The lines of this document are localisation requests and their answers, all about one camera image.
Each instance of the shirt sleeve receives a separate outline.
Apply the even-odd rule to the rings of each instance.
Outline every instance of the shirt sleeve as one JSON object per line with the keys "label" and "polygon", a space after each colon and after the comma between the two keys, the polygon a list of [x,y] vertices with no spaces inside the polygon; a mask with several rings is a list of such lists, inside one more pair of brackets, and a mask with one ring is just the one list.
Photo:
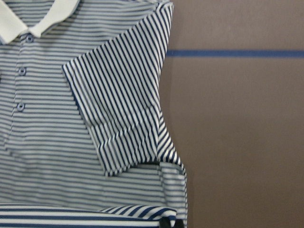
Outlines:
{"label": "shirt sleeve", "polygon": [[174,227],[176,222],[176,210],[162,206],[128,205],[107,208],[101,210],[101,212],[147,220],[160,220],[161,218],[167,218],[171,227]]}
{"label": "shirt sleeve", "polygon": [[62,66],[105,175],[145,162],[183,167],[165,126],[159,79],[173,4]]}

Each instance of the brown wall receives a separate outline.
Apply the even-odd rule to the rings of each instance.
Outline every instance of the brown wall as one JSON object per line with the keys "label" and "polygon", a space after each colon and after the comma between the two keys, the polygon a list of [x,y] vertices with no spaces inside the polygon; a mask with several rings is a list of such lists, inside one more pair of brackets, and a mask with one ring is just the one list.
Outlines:
{"label": "brown wall", "polygon": [[[172,0],[169,49],[303,49],[302,0]],[[189,228],[304,227],[304,58],[166,57]]]}

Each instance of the dark blue stripe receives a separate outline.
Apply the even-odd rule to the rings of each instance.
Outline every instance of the dark blue stripe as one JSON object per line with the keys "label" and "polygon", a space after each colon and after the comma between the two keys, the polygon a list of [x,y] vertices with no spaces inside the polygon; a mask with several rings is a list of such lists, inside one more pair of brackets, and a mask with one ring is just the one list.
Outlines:
{"label": "dark blue stripe", "polygon": [[22,209],[17,209],[17,208],[0,208],[0,211],[15,211],[15,212],[20,212],[20,211],[34,211],[34,212],[76,212],[76,213],[96,213],[95,211],[87,211],[87,210],[69,210],[69,209],[38,209],[38,208],[22,208]]}
{"label": "dark blue stripe", "polygon": [[128,209],[130,209],[131,207],[133,207],[133,205],[129,206],[129,207],[126,207],[121,213],[120,215],[124,215]]}
{"label": "dark blue stripe", "polygon": [[142,206],[138,206],[135,209],[133,209],[133,211],[129,213],[129,216],[133,216],[140,208],[142,208]]}
{"label": "dark blue stripe", "polygon": [[[117,228],[111,225],[58,225],[58,224],[19,224],[19,223],[0,223],[0,227],[18,227],[18,228]],[[139,228],[139,226],[120,226],[121,228]],[[155,226],[142,226],[142,228],[157,228]]]}
{"label": "dark blue stripe", "polygon": [[102,215],[96,215],[96,216],[40,216],[37,215],[1,215],[1,219],[16,219],[17,221],[19,219],[33,219],[33,220],[65,220],[65,221],[134,221],[134,222],[145,222],[148,221],[147,219],[142,218],[133,218],[133,217],[113,217],[113,216],[102,216]]}
{"label": "dark blue stripe", "polygon": [[304,58],[304,50],[168,50],[168,57]]}

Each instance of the striped shirt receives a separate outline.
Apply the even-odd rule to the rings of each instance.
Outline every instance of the striped shirt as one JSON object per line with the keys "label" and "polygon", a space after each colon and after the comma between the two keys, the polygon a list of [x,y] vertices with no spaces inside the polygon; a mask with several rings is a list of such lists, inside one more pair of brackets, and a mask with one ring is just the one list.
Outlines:
{"label": "striped shirt", "polygon": [[147,205],[187,224],[159,102],[168,0],[0,0],[0,201]]}
{"label": "striped shirt", "polygon": [[101,212],[32,204],[0,203],[0,226],[18,228],[180,227],[176,211],[156,206],[125,206]]}

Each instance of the collar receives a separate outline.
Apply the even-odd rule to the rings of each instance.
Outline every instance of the collar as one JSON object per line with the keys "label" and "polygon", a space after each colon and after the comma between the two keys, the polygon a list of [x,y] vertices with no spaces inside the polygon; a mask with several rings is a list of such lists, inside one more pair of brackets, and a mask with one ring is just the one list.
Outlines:
{"label": "collar", "polygon": [[30,32],[39,38],[49,27],[71,16],[78,4],[79,0],[55,0],[46,16],[38,24],[27,27],[7,4],[0,0],[0,41],[2,44],[8,44],[25,32]]}

